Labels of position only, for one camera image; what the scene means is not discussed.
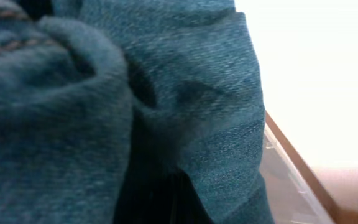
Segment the dark blue jeans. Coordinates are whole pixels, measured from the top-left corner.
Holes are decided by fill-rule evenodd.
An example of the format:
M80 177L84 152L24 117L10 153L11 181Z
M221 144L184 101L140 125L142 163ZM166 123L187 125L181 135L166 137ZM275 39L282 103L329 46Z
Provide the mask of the dark blue jeans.
M0 0L0 223L272 223L234 1Z

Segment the clear plastic storage bin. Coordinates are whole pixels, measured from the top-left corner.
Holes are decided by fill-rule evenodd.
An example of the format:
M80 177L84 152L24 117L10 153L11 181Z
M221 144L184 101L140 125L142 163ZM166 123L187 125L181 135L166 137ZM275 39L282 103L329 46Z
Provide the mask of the clear plastic storage bin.
M264 129L259 171L276 224L334 224L271 129Z

